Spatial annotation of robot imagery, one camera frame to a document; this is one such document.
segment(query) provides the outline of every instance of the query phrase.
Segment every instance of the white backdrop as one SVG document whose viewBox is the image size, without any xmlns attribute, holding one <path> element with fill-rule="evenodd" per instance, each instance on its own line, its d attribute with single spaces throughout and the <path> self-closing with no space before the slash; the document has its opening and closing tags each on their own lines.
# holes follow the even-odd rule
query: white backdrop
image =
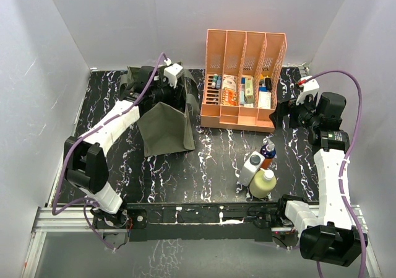
<svg viewBox="0 0 396 278">
<path fill-rule="evenodd" d="M 344 69 L 361 84 L 363 116 L 348 177 L 384 277 L 396 272 L 395 9 L 396 0 L 346 0 L 311 66 L 313 73 Z M 358 104 L 353 82 L 333 75 L 318 81 L 322 91 L 346 97 L 343 127 L 351 136 Z"/>
<path fill-rule="evenodd" d="M 18 277 L 89 68 L 51 0 L 1 0 L 0 269 Z"/>
<path fill-rule="evenodd" d="M 285 32 L 286 63 L 311 61 L 344 0 L 53 0 L 90 67 L 204 67 L 208 28 Z"/>
</svg>

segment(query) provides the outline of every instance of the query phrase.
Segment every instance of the cable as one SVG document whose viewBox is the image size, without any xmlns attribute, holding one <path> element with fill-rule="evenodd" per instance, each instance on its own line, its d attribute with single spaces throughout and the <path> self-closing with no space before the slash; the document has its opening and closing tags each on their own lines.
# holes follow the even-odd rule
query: cable
<svg viewBox="0 0 396 278">
<path fill-rule="evenodd" d="M 160 61 L 161 61 L 161 57 L 162 57 L 162 56 L 165 58 L 165 60 L 168 60 L 168 57 L 165 55 L 164 52 L 162 52 L 162 53 L 160 54 L 160 56 L 158 57 L 157 64 L 156 64 L 155 67 L 154 67 L 154 70 L 153 70 L 153 72 L 152 72 L 152 74 L 151 74 L 151 76 L 150 76 L 150 79 L 147 81 L 147 83 L 146 83 L 145 87 L 143 88 L 143 91 L 142 91 L 142 93 L 139 95 L 139 97 L 137 97 L 137 99 L 133 102 L 133 104 L 132 104 L 129 108 L 127 108 L 126 110 L 124 110 L 123 112 L 121 112 L 120 115 L 115 115 L 115 116 L 113 116 L 112 118 L 110 118 L 109 120 L 106 120 L 106 121 L 103 123 L 103 126 L 109 124 L 110 122 L 112 122 L 112 120 L 114 120 L 114 119 L 116 119 L 116 118 L 118 118 L 118 117 L 120 117 L 120 116 L 122 116 L 122 115 L 128 113 L 129 111 L 132 110 L 132 108 L 134 108 L 134 107 L 142 100 L 144 94 L 145 94 L 146 91 L 149 89 L 149 87 L 150 87 L 150 85 L 151 85 L 151 83 L 152 83 L 152 81 L 153 81 L 153 79 L 154 79 L 154 75 L 155 75 L 155 73 L 157 72 L 157 69 L 158 69 L 158 67 L 159 67 L 159 65 L 160 65 Z M 93 233 L 103 242 L 103 244 L 105 244 L 109 249 L 111 249 L 111 250 L 113 250 L 113 251 L 116 251 L 116 250 L 119 249 L 123 244 L 121 244 L 121 245 L 118 246 L 117 248 L 115 248 L 114 246 L 112 246 L 111 244 L 109 244 L 109 243 L 108 243 L 106 240 L 104 240 L 104 239 L 102 238 L 102 236 L 95 230 L 95 228 L 93 227 L 93 225 L 90 223 L 90 221 L 89 221 L 89 219 L 88 219 L 88 216 L 87 216 L 87 206 L 89 205 L 89 201 L 94 201 L 93 199 L 86 198 L 86 197 L 78 198 L 78 199 L 75 199 L 75 200 L 69 202 L 68 204 L 66 204 L 65 206 L 63 206 L 62 208 L 60 208 L 59 210 L 56 210 L 56 208 L 57 208 L 57 206 L 58 206 L 59 196 L 60 196 L 60 194 L 61 194 L 61 188 L 62 188 L 63 179 L 64 179 L 64 176 L 65 176 L 65 173 L 66 173 L 66 166 L 67 166 L 67 164 L 68 164 L 68 162 L 69 162 L 69 160 L 70 160 L 70 157 L 71 157 L 71 155 L 72 155 L 74 149 L 75 149 L 85 138 L 87 138 L 87 137 L 91 136 L 92 134 L 96 133 L 96 132 L 99 131 L 101 128 L 103 128 L 103 126 L 98 126 L 97 128 L 95 128 L 95 129 L 89 131 L 88 133 L 86 133 L 85 135 L 79 137 L 78 140 L 72 145 L 72 147 L 71 147 L 71 148 L 69 149 L 69 151 L 67 152 L 67 154 L 66 154 L 66 156 L 65 156 L 65 158 L 64 158 L 64 161 L 63 161 L 63 166 L 62 166 L 62 170 L 61 170 L 61 176 L 59 177 L 58 186 L 56 187 L 55 197 L 54 197 L 53 206 L 52 206 L 52 214 L 53 214 L 54 216 L 55 216 L 55 215 L 58 215 L 59 213 L 61 213 L 62 211 L 64 211 L 64 210 L 67 209 L 68 207 L 70 207 L 71 205 L 76 204 L 76 203 L 78 203 L 78 202 L 85 201 L 84 208 L 83 208 L 83 213 L 84 213 L 84 218 L 85 218 L 85 220 L 86 220 L 87 223 L 88 223 L 88 226 L 91 228 L 91 230 L 93 231 Z"/>
<path fill-rule="evenodd" d="M 319 278 L 324 278 L 323 273 L 322 273 L 321 264 L 319 261 L 316 262 L 316 266 L 317 266 L 317 272 L 319 273 Z"/>
<path fill-rule="evenodd" d="M 93 225 L 90 223 L 88 216 L 87 216 L 87 206 L 88 205 L 89 205 L 89 201 L 86 201 L 84 204 L 83 213 L 84 213 L 85 221 L 87 221 L 89 228 L 99 238 L 99 240 L 101 240 L 103 242 L 103 244 L 106 245 L 106 247 L 108 247 L 109 249 L 111 249 L 113 251 L 116 251 L 116 248 L 113 245 L 109 244 L 105 239 L 103 239 L 103 237 L 97 232 L 97 230 L 95 230 L 95 227 L 93 227 Z"/>
<path fill-rule="evenodd" d="M 281 249 L 284 249 L 284 250 L 295 250 L 295 249 L 299 249 L 299 245 L 297 245 L 297 246 L 289 246 L 289 248 L 287 248 L 287 246 L 286 247 L 281 247 L 281 246 L 279 246 L 278 244 L 276 244 L 275 246 L 273 245 L 273 244 L 265 244 L 265 243 L 267 243 L 267 242 L 256 242 L 256 241 L 252 241 L 252 243 L 253 244 L 257 244 L 257 245 L 260 245 L 260 246 L 266 246 L 266 247 L 271 247 L 271 248 L 276 248 L 276 249 L 278 249 L 278 248 L 281 248 Z"/>
<path fill-rule="evenodd" d="M 160 54 L 160 56 L 158 57 L 157 64 L 156 64 L 155 67 L 154 67 L 154 70 L 153 70 L 153 72 L 152 72 L 152 74 L 151 74 L 150 79 L 147 81 L 147 84 L 145 85 L 145 87 L 144 87 L 142 93 L 139 95 L 139 97 L 136 99 L 136 101 L 134 101 L 134 103 L 133 103 L 129 108 L 127 108 L 126 110 L 124 110 L 120 115 L 115 115 L 115 116 L 113 116 L 112 118 L 110 118 L 109 120 L 106 120 L 106 122 L 103 123 L 104 125 L 107 125 L 107 124 L 109 124 L 110 122 L 112 122 L 112 120 L 114 120 L 114 119 L 116 119 L 116 118 L 122 116 L 123 114 L 128 113 L 129 111 L 132 110 L 132 108 L 133 108 L 134 106 L 136 106 L 136 105 L 142 100 L 144 94 L 146 93 L 147 89 L 149 89 L 150 84 L 151 84 L 151 82 L 152 82 L 153 79 L 154 79 L 154 75 L 155 75 L 155 73 L 157 72 L 157 69 L 158 69 L 158 67 L 159 67 L 159 65 L 160 65 L 160 61 L 161 61 L 161 57 L 162 57 L 162 56 L 165 58 L 165 60 L 168 60 L 168 57 L 166 57 L 165 53 L 162 52 L 162 53 Z M 57 186 L 57 188 L 56 188 L 55 197 L 54 197 L 54 201 L 53 201 L 52 214 L 53 214 L 54 216 L 58 215 L 59 213 L 61 213 L 62 211 L 64 211 L 64 210 L 67 209 L 68 207 L 70 207 L 71 205 L 85 200 L 85 198 L 75 199 L 75 200 L 71 201 L 70 203 L 66 204 L 65 206 L 63 206 L 62 208 L 60 208 L 58 211 L 56 210 L 56 208 L 57 208 L 57 206 L 58 206 L 59 196 L 60 196 L 60 194 L 61 194 L 62 182 L 63 182 L 64 175 L 65 175 L 65 172 L 66 172 L 66 166 L 67 166 L 67 163 L 68 163 L 69 160 L 70 160 L 70 157 L 71 157 L 71 155 L 72 155 L 74 149 L 75 149 L 85 138 L 87 138 L 87 137 L 91 136 L 92 134 L 96 133 L 96 132 L 99 131 L 99 129 L 101 129 L 102 127 L 103 127 L 103 126 L 98 126 L 97 128 L 93 129 L 92 131 L 89 131 L 89 132 L 86 133 L 85 135 L 79 137 L 78 140 L 76 140 L 76 142 L 72 145 L 72 147 L 71 147 L 71 148 L 69 149 L 69 151 L 67 152 L 67 154 L 66 154 L 66 156 L 65 156 L 65 158 L 64 158 L 64 161 L 63 161 L 63 166 L 62 166 L 62 170 L 61 170 L 61 176 L 59 177 L 59 182 L 58 182 L 58 186 Z"/>
<path fill-rule="evenodd" d="M 349 158 L 349 156 L 350 156 L 350 154 L 351 154 L 351 152 L 352 152 L 352 150 L 353 150 L 353 148 L 355 146 L 356 137 L 357 137 L 358 131 L 359 131 L 360 119 L 361 119 L 361 110 L 362 110 L 361 109 L 362 108 L 361 88 L 360 88 L 358 80 L 356 80 L 355 77 L 353 77 L 349 72 L 345 72 L 345 71 L 341 71 L 341 70 L 332 70 L 332 71 L 320 72 L 320 73 L 318 73 L 316 75 L 311 76 L 307 80 L 303 80 L 303 81 L 300 81 L 300 82 L 305 83 L 307 81 L 310 81 L 310 80 L 318 78 L 320 76 L 329 74 L 331 72 L 339 72 L 341 74 L 344 74 L 344 75 L 348 76 L 355 83 L 356 88 L 358 90 L 358 98 L 359 98 L 358 116 L 356 117 L 355 129 L 353 131 L 351 145 L 350 145 L 350 147 L 348 148 L 348 150 L 345 153 L 344 159 L 343 159 L 343 161 L 341 163 L 340 171 L 338 172 L 338 177 L 339 177 L 338 185 L 340 187 L 342 201 L 344 202 L 344 205 L 345 205 L 346 209 L 348 210 L 349 214 L 351 215 L 354 223 L 356 224 L 358 232 L 359 232 L 360 247 L 361 247 L 361 259 L 360 259 L 360 268 L 359 268 L 359 276 L 358 276 L 358 278 L 363 278 L 364 277 L 364 271 L 365 271 L 365 265 L 366 265 L 366 243 L 364 242 L 363 230 L 361 228 L 359 220 L 358 220 L 357 216 L 355 215 L 355 213 L 353 212 L 353 209 L 352 209 L 351 205 L 349 204 L 347 197 L 344 195 L 345 192 L 344 192 L 344 186 L 343 186 L 343 181 L 342 181 L 342 176 L 343 176 L 345 164 L 347 163 L 347 160 L 348 160 L 348 158 Z M 319 262 L 317 262 L 317 270 L 319 272 L 319 277 L 323 278 L 323 273 L 322 273 L 321 265 L 320 265 Z"/>
<path fill-rule="evenodd" d="M 129 238 L 131 237 L 132 219 L 131 219 L 131 218 L 128 218 L 128 219 L 125 221 L 125 224 L 126 224 L 127 239 L 125 240 L 125 242 L 124 242 L 123 244 L 119 245 L 119 246 L 116 248 L 116 250 L 119 250 L 122 246 L 126 245 L 126 243 L 129 241 Z"/>
<path fill-rule="evenodd" d="M 283 242 L 280 238 L 272 236 L 272 238 L 277 239 L 280 243 L 282 243 L 284 245 L 284 247 L 288 248 L 288 246 L 285 244 L 285 242 Z"/>
</svg>

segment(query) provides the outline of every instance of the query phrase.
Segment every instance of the white connector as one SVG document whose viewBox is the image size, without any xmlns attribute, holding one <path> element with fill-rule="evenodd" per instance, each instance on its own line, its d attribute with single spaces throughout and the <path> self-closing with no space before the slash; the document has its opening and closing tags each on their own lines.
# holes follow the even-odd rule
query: white connector
<svg viewBox="0 0 396 278">
<path fill-rule="evenodd" d="M 169 86 L 176 88 L 178 84 L 178 79 L 181 77 L 183 73 L 183 67 L 177 63 L 168 66 L 163 71 L 163 75 L 168 78 Z"/>
<path fill-rule="evenodd" d="M 170 66 L 172 64 L 172 60 L 170 58 L 164 60 L 164 63 L 166 63 L 166 66 Z"/>
<path fill-rule="evenodd" d="M 314 98 L 319 91 L 319 84 L 316 82 L 315 79 L 305 82 L 309 78 L 311 78 L 311 76 L 303 77 L 300 80 L 302 84 L 299 86 L 303 88 L 303 92 L 301 92 L 300 95 L 297 97 L 297 105 L 302 105 L 308 95 L 312 95 L 312 97 Z"/>
</svg>

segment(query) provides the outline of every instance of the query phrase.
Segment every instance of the floor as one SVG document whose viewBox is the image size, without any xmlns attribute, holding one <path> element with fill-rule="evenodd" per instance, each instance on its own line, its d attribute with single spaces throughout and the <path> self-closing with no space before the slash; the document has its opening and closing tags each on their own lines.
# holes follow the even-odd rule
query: floor
<svg viewBox="0 0 396 278">
<path fill-rule="evenodd" d="M 118 97 L 118 83 L 124 71 L 92 72 L 76 135 L 95 125 L 111 110 Z M 204 70 L 192 70 L 202 98 Z M 278 99 L 295 96 L 300 79 L 297 67 L 283 68 L 278 83 Z M 110 184 L 127 202 L 235 202 L 251 201 L 237 174 L 248 155 L 259 150 L 263 138 L 271 136 L 277 156 L 270 169 L 278 183 L 266 201 L 277 201 L 283 194 L 318 200 L 317 173 L 308 135 L 302 128 L 282 129 L 273 134 L 200 127 L 200 117 L 192 119 L 196 149 L 169 155 L 144 157 L 143 141 L 137 125 L 132 125 L 108 152 Z M 64 182 L 60 203 L 83 196 Z"/>
<path fill-rule="evenodd" d="M 77 135 L 95 125 L 114 105 L 124 71 L 93 72 Z M 203 70 L 193 70 L 202 96 Z M 283 68 L 278 98 L 295 96 L 297 68 Z M 265 201 L 283 194 L 318 200 L 317 173 L 304 129 L 283 128 L 272 136 L 277 156 L 270 165 L 278 178 Z M 110 184 L 127 202 L 252 201 L 237 174 L 268 134 L 200 127 L 192 118 L 194 151 L 144 157 L 142 138 L 131 126 L 108 153 Z M 60 202 L 83 194 L 64 182 Z M 127 243 L 116 254 L 103 250 L 92 233 L 49 233 L 36 277 L 317 277 L 316 263 L 274 243 L 252 240 L 158 240 Z M 323 264 L 325 276 L 357 275 L 359 259 L 344 268 Z"/>
</svg>

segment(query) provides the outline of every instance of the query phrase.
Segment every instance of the orange plastic organizer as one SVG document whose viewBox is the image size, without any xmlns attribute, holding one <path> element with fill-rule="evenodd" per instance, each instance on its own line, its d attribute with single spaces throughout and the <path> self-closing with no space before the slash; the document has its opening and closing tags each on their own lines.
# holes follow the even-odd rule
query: orange plastic organizer
<svg viewBox="0 0 396 278">
<path fill-rule="evenodd" d="M 201 126 L 273 132 L 269 115 L 277 105 L 277 84 L 285 53 L 284 33 L 209 29 Z M 221 105 L 222 90 L 210 85 L 214 74 L 236 76 L 238 104 L 242 76 L 253 76 L 254 108 Z M 260 75 L 271 78 L 271 109 L 258 108 Z"/>
</svg>

